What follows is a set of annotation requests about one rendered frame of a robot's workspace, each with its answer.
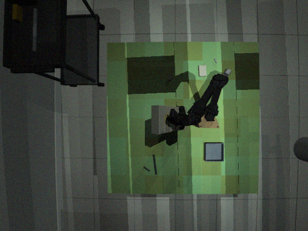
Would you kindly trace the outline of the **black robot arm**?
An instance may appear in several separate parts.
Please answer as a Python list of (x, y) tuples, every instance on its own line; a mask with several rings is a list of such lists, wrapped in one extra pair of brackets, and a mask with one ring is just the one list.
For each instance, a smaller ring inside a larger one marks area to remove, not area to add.
[[(198, 100), (187, 112), (186, 114), (185, 107), (179, 107), (178, 115), (184, 116), (181, 119), (181, 122), (184, 126), (191, 126), (197, 125), (202, 122), (202, 117), (204, 116), (205, 112), (205, 119), (206, 121), (215, 121), (215, 116), (218, 115), (218, 99), (222, 88), (228, 83), (229, 79), (227, 76), (217, 74), (214, 75), (212, 80), (210, 81), (209, 86), (203, 93), (200, 100)], [(211, 98), (212, 97), (212, 98)], [(211, 98), (210, 103), (206, 106), (207, 102)]]

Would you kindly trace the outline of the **grey flat panel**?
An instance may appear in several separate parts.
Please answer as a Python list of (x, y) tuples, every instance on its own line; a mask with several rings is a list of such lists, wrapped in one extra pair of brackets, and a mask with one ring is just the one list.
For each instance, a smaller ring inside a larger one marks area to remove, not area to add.
[(170, 122), (166, 123), (166, 117), (169, 117), (171, 109), (175, 109), (179, 113), (179, 107), (151, 105), (152, 134), (164, 134), (181, 130), (179, 129), (180, 125), (175, 126)]

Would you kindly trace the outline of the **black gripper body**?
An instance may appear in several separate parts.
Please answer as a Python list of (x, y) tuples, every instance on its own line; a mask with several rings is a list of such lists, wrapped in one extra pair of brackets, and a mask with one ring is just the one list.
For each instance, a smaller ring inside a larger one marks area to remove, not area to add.
[[(186, 116), (187, 114), (185, 114), (184, 116)], [(169, 118), (173, 121), (175, 121), (178, 125), (180, 125), (181, 127), (179, 127), (179, 129), (184, 129), (185, 126), (182, 124), (181, 119), (184, 117), (183, 115), (179, 115), (177, 116), (177, 112), (175, 109), (171, 109), (170, 110), (170, 114), (169, 114)]]

